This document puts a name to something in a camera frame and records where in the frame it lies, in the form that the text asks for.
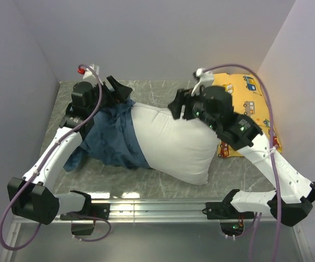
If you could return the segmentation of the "white pillow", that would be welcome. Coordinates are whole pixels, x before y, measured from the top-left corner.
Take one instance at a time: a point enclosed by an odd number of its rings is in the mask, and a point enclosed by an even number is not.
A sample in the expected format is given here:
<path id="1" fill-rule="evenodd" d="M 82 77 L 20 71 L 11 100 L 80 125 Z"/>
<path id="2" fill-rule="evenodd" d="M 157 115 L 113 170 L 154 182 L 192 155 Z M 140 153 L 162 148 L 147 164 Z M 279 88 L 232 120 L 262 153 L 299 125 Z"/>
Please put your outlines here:
<path id="1" fill-rule="evenodd" d="M 131 116 L 136 139 L 149 167 L 183 182 L 208 183 L 209 167 L 220 143 L 199 119 L 173 119 L 170 110 L 136 103 Z"/>

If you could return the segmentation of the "blue cartoon print pillowcase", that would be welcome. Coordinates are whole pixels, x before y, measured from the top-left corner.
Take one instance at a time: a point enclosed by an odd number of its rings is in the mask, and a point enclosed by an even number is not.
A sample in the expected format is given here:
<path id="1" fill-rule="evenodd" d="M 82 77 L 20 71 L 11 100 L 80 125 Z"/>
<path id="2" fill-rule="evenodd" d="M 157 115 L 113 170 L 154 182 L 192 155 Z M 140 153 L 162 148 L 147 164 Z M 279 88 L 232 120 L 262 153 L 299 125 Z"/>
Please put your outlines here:
<path id="1" fill-rule="evenodd" d="M 134 104 L 135 101 L 128 98 L 124 103 L 103 108 L 94 115 L 93 127 L 80 146 L 70 155 L 64 170 L 67 172 L 75 170 L 85 156 L 100 160 L 105 165 L 149 169 L 133 126 Z"/>

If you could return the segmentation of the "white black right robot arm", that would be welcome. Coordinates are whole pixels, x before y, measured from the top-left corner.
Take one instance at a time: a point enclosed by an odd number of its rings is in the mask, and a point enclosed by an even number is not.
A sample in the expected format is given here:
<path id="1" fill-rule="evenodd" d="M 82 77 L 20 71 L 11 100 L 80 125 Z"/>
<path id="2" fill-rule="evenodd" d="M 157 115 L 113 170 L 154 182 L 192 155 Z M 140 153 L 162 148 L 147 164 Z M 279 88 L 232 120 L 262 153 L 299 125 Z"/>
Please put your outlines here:
<path id="1" fill-rule="evenodd" d="M 249 212 L 269 213 L 281 224 L 293 227 L 311 212 L 315 182 L 292 167 L 248 115 L 235 112 L 232 96 L 222 86 L 202 88 L 198 94 L 191 89 L 179 89 L 168 109 L 176 120 L 202 121 L 275 187 L 269 192 L 231 190 L 222 201 L 219 219 Z"/>

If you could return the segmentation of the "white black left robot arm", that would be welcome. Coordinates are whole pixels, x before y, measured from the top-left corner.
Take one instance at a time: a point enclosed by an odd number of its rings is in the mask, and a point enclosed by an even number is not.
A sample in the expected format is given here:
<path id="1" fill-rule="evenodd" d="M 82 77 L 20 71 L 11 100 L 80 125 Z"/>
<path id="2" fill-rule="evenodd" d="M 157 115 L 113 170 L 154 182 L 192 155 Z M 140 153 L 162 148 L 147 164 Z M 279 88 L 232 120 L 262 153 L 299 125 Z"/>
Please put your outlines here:
<path id="1" fill-rule="evenodd" d="M 112 76 L 106 79 L 111 88 L 89 81 L 73 86 L 71 101 L 51 144 L 22 178 L 13 177 L 7 185 L 14 215 L 44 225 L 50 224 L 58 215 L 71 212 L 79 219 L 91 216 L 93 207 L 89 194 L 72 190 L 54 195 L 52 189 L 70 155 L 93 129 L 97 112 L 125 103 L 133 91 Z"/>

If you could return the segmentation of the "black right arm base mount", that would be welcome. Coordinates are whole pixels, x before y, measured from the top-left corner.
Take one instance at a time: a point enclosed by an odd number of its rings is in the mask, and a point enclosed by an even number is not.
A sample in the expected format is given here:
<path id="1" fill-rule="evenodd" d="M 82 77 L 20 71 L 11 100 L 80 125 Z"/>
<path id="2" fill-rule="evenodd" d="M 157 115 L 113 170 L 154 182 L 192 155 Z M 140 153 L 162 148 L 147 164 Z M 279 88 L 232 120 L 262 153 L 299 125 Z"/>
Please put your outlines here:
<path id="1" fill-rule="evenodd" d="M 207 202 L 202 213 L 208 220 L 218 220 L 224 237 L 234 240 L 246 235 L 257 218 L 257 213 L 239 212 L 222 202 Z"/>

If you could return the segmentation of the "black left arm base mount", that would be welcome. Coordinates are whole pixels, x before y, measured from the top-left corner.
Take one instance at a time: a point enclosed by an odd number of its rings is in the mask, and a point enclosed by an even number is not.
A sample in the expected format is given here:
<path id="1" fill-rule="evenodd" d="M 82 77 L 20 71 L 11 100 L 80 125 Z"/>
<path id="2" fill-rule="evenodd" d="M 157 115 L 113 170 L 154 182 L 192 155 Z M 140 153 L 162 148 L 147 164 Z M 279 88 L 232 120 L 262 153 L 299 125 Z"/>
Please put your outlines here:
<path id="1" fill-rule="evenodd" d="M 94 203 L 88 211 L 66 213 L 60 215 L 60 220 L 71 222 L 71 232 L 75 237 L 90 236 L 98 222 L 108 222 L 110 208 L 109 203 Z"/>

